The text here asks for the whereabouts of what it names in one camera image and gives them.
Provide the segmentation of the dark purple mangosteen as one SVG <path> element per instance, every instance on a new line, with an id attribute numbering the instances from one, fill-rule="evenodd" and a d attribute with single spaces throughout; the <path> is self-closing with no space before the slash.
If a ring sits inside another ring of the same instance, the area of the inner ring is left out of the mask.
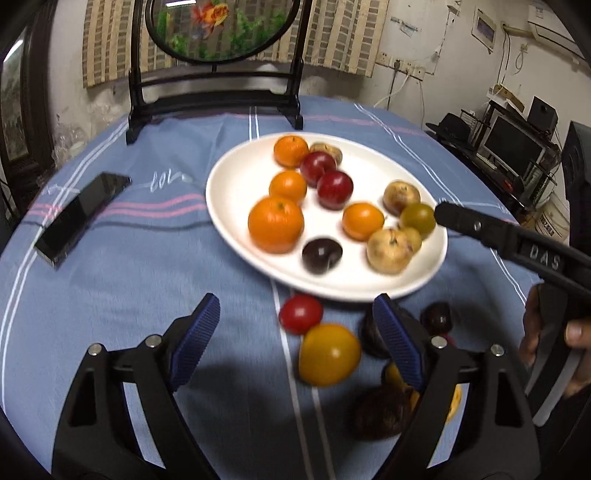
<path id="1" fill-rule="evenodd" d="M 381 383 L 370 389 L 365 429 L 370 440 L 382 440 L 399 435 L 410 421 L 418 392 L 402 377 L 394 362 L 382 370 Z"/>

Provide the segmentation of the yellow-orange fruit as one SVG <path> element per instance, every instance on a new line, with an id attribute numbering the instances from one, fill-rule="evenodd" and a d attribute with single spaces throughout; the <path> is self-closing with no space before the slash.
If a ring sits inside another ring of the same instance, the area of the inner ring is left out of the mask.
<path id="1" fill-rule="evenodd" d="M 362 346 L 356 335 L 339 324 L 318 324 L 308 330 L 298 352 L 297 374 L 315 387 L 346 380 L 359 366 Z"/>

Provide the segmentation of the cracked beige fruit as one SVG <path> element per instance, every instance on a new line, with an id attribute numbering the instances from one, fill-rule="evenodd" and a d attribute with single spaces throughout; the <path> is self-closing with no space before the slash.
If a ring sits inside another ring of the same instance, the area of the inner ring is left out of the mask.
<path id="1" fill-rule="evenodd" d="M 406 233 L 389 228 L 370 235 L 366 255 L 370 266 L 377 272 L 398 275 L 409 265 L 414 249 Z"/>

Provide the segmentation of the yellow-green citrus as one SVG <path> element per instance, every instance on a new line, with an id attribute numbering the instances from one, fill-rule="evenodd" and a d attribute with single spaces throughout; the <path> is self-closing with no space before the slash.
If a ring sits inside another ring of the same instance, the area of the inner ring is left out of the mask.
<path id="1" fill-rule="evenodd" d="M 427 238 L 437 225 L 434 209 L 425 203 L 410 204 L 401 213 L 399 225 L 402 229 L 414 228 L 423 238 Z"/>

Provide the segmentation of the small yellow-green lime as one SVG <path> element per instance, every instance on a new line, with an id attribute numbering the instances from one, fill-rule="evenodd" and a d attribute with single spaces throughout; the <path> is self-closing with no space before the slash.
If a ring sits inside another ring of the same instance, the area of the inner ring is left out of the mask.
<path id="1" fill-rule="evenodd" d="M 402 232 L 407 236 L 412 247 L 412 252 L 417 254 L 422 248 L 423 244 L 421 233 L 413 227 L 403 228 Z"/>

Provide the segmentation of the pale tan passion fruit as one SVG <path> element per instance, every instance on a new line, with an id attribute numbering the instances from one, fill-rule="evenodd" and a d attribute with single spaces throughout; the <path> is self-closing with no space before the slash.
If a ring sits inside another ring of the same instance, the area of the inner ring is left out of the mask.
<path id="1" fill-rule="evenodd" d="M 420 202 L 419 190 L 408 182 L 393 181 L 384 190 L 383 204 L 394 216 L 400 216 L 407 206 Z"/>

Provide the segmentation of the dark purple plum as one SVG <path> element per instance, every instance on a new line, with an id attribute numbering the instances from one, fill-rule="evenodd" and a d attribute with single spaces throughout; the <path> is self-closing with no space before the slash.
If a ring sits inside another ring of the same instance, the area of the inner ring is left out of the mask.
<path id="1" fill-rule="evenodd" d="M 329 237 L 318 237 L 305 243 L 301 251 L 304 268 L 311 274 L 324 275 L 341 261 L 342 245 Z"/>

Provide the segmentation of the large orange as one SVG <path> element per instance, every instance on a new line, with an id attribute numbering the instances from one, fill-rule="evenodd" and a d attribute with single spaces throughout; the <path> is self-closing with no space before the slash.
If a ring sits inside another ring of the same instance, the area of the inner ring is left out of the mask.
<path id="1" fill-rule="evenodd" d="M 257 248 L 270 254 L 286 254 L 304 233 L 304 214 L 293 200 L 270 195 L 252 207 L 247 227 Z"/>

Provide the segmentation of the orange round citrus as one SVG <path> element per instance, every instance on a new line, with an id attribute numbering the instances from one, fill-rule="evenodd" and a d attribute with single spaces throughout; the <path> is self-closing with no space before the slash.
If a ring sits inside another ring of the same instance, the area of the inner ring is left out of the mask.
<path id="1" fill-rule="evenodd" d="M 349 204 L 342 212 L 342 230 L 356 241 L 366 242 L 384 223 L 383 212 L 368 202 Z"/>

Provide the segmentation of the small orange kumquat-like fruit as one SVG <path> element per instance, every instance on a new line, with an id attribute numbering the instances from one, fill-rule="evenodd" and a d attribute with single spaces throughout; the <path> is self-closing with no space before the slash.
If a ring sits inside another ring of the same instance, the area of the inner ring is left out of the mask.
<path id="1" fill-rule="evenodd" d="M 308 193 L 308 183 L 301 173 L 284 170 L 270 181 L 269 194 L 290 199 L 297 205 L 304 202 Z"/>

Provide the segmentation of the large red plum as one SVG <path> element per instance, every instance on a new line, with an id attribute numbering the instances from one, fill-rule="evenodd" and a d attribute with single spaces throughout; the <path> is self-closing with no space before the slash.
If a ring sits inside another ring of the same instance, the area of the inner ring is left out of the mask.
<path id="1" fill-rule="evenodd" d="M 308 153 L 300 165 L 300 172 L 308 186 L 315 188 L 325 173 L 337 169 L 337 161 L 331 154 L 322 151 Z"/>

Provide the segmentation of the small mandarin orange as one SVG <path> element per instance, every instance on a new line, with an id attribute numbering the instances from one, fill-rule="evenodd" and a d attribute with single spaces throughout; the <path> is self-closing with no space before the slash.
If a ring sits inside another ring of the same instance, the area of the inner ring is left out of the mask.
<path id="1" fill-rule="evenodd" d="M 281 136 L 273 145 L 273 159 L 284 168 L 297 169 L 307 157 L 310 148 L 303 137 L 297 135 Z"/>

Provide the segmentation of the large tan passion fruit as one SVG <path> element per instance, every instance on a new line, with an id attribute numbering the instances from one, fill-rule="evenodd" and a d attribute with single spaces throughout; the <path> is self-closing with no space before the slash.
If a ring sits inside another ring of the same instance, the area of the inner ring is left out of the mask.
<path id="1" fill-rule="evenodd" d="M 325 142 L 315 142 L 311 144 L 310 152 L 325 152 L 335 159 L 335 163 L 338 166 L 342 164 L 342 150 L 335 147 L 335 145 Z"/>

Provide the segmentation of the dark flat mangosteen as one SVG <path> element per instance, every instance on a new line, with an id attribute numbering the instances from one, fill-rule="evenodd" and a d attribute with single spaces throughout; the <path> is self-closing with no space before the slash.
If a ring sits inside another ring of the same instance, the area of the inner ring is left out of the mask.
<path id="1" fill-rule="evenodd" d="M 378 317 L 367 312 L 360 323 L 363 351 L 377 359 L 407 361 L 412 357 L 410 332 L 418 320 L 406 309 L 378 309 Z"/>

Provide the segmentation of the wall power strip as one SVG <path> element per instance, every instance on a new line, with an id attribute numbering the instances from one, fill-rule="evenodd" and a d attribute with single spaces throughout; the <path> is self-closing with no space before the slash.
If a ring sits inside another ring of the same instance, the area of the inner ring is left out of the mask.
<path id="1" fill-rule="evenodd" d="M 426 75 L 424 62 L 427 59 L 429 57 L 420 60 L 403 60 L 395 58 L 392 54 L 385 51 L 379 51 L 375 63 L 422 82 Z"/>

